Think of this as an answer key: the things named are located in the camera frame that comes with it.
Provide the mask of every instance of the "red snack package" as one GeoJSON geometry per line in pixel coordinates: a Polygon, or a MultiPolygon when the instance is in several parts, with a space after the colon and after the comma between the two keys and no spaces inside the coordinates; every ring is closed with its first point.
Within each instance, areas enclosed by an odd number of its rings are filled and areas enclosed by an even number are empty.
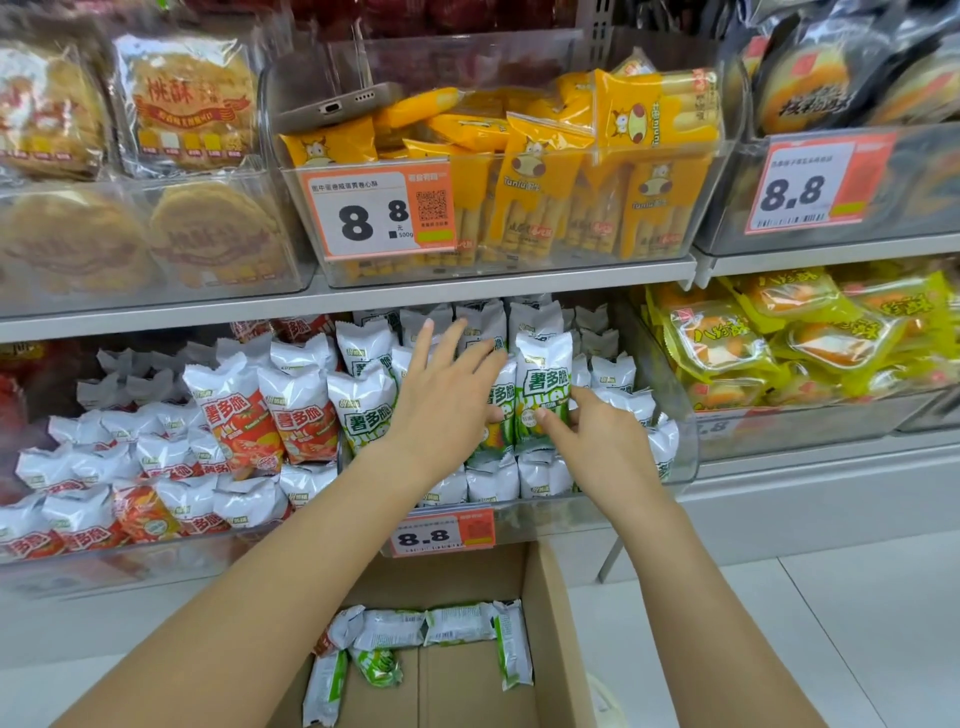
{"type": "Polygon", "coordinates": [[[260,367],[260,392],[294,465],[327,462],[337,457],[340,423],[326,391],[326,376],[317,367],[293,372],[260,367]]]}
{"type": "Polygon", "coordinates": [[[112,495],[109,486],[101,485],[88,491],[47,496],[43,515],[68,551],[122,546],[129,538],[113,514],[112,495]]]}
{"type": "Polygon", "coordinates": [[[113,512],[135,544],[180,537],[180,524],[150,483],[114,482],[113,512]]]}
{"type": "Polygon", "coordinates": [[[185,535],[229,530],[229,523],[213,512],[213,491],[219,477],[222,476],[201,475],[184,480],[161,478],[154,484],[160,500],[180,522],[185,535]]]}
{"type": "Polygon", "coordinates": [[[234,478],[256,471],[279,473],[283,444],[260,394],[256,367],[245,354],[234,354],[216,371],[189,365],[183,381],[228,456],[234,478]]]}
{"type": "Polygon", "coordinates": [[[34,493],[0,506],[0,551],[14,559],[42,559],[66,551],[66,544],[43,517],[43,496],[34,493]]]}

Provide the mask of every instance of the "white metal shelf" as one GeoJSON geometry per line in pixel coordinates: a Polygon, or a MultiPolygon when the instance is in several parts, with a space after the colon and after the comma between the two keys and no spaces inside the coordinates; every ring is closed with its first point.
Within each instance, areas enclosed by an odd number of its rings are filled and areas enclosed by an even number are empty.
{"type": "Polygon", "coordinates": [[[677,280],[688,286],[693,281],[696,268],[697,263],[693,256],[687,255],[678,260],[652,263],[367,288],[331,288],[326,284],[323,275],[318,274],[309,287],[299,293],[0,319],[0,343],[224,324],[230,321],[335,313],[362,308],[612,288],[670,280],[677,280]]]}
{"type": "Polygon", "coordinates": [[[960,253],[960,233],[895,237],[864,243],[845,243],[822,248],[744,255],[709,255],[697,248],[693,248],[692,252],[697,259],[697,272],[693,282],[703,288],[714,276],[738,276],[802,268],[808,265],[859,263],[865,260],[883,260],[911,255],[960,253]]]}

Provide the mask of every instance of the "qr code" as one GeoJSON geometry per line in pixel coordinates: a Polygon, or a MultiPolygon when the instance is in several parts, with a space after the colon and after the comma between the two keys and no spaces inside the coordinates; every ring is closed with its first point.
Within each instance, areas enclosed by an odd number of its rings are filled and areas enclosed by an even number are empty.
{"type": "Polygon", "coordinates": [[[428,223],[433,220],[446,219],[446,190],[418,190],[417,210],[421,221],[428,223]]]}

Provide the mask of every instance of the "price label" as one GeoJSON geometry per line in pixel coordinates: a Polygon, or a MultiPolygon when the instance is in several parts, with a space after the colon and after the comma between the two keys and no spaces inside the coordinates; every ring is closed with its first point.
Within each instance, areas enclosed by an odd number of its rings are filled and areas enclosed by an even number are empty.
{"type": "Polygon", "coordinates": [[[861,222],[896,139],[878,133],[772,143],[747,234],[861,222]]]}
{"type": "Polygon", "coordinates": [[[437,516],[412,516],[390,537],[394,556],[416,556],[433,551],[466,551],[496,544],[493,509],[478,508],[437,516]]]}
{"type": "Polygon", "coordinates": [[[298,170],[327,260],[457,249],[450,163],[298,170]]]}

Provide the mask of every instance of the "cardboard box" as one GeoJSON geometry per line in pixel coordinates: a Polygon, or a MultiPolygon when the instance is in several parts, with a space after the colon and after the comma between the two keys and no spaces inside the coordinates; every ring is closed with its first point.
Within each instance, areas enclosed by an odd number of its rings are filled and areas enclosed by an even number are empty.
{"type": "MultiPolygon", "coordinates": [[[[547,544],[374,559],[344,605],[427,609],[520,597],[534,687],[504,692],[496,641],[398,651],[403,683],[372,688],[350,665],[337,728],[596,728],[566,585],[547,544]]],[[[313,660],[268,728],[300,728],[313,660]]]]}

